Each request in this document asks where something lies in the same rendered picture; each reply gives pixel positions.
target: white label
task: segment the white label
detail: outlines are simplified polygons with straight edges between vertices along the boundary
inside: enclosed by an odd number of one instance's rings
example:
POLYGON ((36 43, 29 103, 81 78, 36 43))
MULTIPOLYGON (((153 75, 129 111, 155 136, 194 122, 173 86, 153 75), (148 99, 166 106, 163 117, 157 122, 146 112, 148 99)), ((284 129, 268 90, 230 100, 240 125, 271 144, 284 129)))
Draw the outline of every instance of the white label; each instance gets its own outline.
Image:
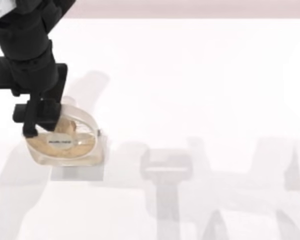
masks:
POLYGON ((47 138, 47 143, 56 149, 70 149, 75 145, 74 139, 65 133, 53 133, 47 138))

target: black object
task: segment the black object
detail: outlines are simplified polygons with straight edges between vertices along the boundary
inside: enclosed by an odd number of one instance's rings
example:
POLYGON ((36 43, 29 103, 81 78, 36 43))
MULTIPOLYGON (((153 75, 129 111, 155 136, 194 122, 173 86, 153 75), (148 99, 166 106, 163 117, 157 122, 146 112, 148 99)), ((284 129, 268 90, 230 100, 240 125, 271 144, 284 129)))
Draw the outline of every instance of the black object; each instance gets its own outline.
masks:
POLYGON ((36 125, 54 131, 60 118, 68 67, 56 63, 48 34, 75 1, 16 0, 16 9, 0 18, 0 89, 30 95, 13 113, 26 138, 38 135, 36 125))

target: white background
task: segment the white background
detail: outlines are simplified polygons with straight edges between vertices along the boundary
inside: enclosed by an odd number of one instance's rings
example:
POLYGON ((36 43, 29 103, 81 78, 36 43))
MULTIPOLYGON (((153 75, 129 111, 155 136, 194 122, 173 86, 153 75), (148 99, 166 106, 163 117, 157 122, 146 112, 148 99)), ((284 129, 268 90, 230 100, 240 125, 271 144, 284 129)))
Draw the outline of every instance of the white background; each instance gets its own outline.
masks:
POLYGON ((300 240, 300 20, 66 19, 50 37, 109 157, 51 175, 12 121, 26 97, 0 91, 0 240, 300 240), (147 150, 187 174, 156 191, 147 150))

